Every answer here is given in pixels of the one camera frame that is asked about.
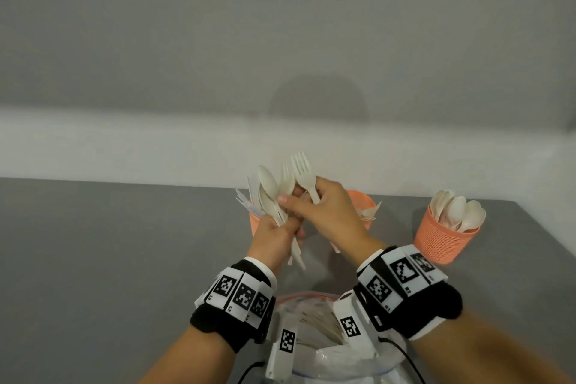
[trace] black cable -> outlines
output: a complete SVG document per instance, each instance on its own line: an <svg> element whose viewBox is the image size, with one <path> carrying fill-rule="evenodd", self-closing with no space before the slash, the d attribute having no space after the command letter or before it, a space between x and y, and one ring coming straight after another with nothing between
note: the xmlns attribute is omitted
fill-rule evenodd
<svg viewBox="0 0 576 384"><path fill-rule="evenodd" d="M248 372L250 372L252 369L254 369L255 367L263 367L266 364L266 361L257 361L255 363L252 363L250 366L248 366L248 368L244 371L244 373L242 374L240 380L238 381L238 384L242 384L242 381L244 380L244 378L246 378L246 375L248 375Z"/></svg>
<svg viewBox="0 0 576 384"><path fill-rule="evenodd" d="M418 378L420 378L420 381L422 381L422 384L426 384L426 381L424 381L424 378L422 378L422 375L420 374L418 367L416 367L416 365L414 364L412 359L408 356L406 351L398 345L398 343L396 343L395 341L390 340L389 338L386 338L386 337L378 337L378 341L393 344L401 353L404 354L404 356L406 357L406 359L408 360L408 362L410 363L410 365L412 366L414 371L418 374Z"/></svg>

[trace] utensil holder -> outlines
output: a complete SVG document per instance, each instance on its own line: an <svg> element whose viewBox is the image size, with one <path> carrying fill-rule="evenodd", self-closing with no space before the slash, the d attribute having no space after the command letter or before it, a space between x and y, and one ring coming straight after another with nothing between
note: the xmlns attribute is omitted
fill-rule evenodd
<svg viewBox="0 0 576 384"><path fill-rule="evenodd" d="M476 228L470 232L456 232L446 228L434 218L428 206L414 238L414 246L430 261L448 264L454 261L479 230Z"/></svg>
<svg viewBox="0 0 576 384"><path fill-rule="evenodd" d="M356 190L346 191L348 191L348 194L352 199L352 205L356 210L368 209L376 206L376 203L366 193ZM252 213L248 214L250 216L250 229L252 230L252 236L254 237L254 234L256 234L256 230L258 229L258 225L260 224L260 219ZM371 220L362 221L362 223L364 223L364 228L366 228L366 230L369 230L370 226L372 225Z"/></svg>

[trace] person's left hand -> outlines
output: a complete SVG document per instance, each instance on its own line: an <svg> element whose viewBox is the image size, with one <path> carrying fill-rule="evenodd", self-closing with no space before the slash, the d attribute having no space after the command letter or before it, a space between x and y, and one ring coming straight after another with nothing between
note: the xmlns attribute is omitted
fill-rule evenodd
<svg viewBox="0 0 576 384"><path fill-rule="evenodd" d="M272 217L262 216L246 256L261 261L278 275L282 264L290 257L294 235L304 236L301 223L301 220L290 217L284 225L278 226Z"/></svg>

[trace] human hand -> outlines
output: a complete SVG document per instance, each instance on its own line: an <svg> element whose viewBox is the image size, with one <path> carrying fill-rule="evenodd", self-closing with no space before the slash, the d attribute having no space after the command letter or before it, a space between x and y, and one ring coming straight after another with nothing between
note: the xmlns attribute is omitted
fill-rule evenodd
<svg viewBox="0 0 576 384"><path fill-rule="evenodd" d="M278 196L278 203L312 222L319 233L341 249L348 241L368 236L350 195L340 183L317 177L316 189L321 197L318 205L309 199L285 195Z"/></svg>
<svg viewBox="0 0 576 384"><path fill-rule="evenodd" d="M246 256L266 264L278 275L282 264L290 257L294 235L304 236L301 223L301 220L289 217L282 226L278 226L269 215L262 216Z"/></svg>

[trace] person's right hand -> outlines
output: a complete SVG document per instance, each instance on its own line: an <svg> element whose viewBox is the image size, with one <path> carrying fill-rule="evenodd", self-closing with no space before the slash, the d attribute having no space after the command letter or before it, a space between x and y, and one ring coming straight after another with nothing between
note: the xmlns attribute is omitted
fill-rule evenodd
<svg viewBox="0 0 576 384"><path fill-rule="evenodd" d="M278 203L312 222L319 233L342 250L348 242L368 235L350 195L340 183L317 177L316 189L321 197L318 205L309 199L285 195L278 196Z"/></svg>

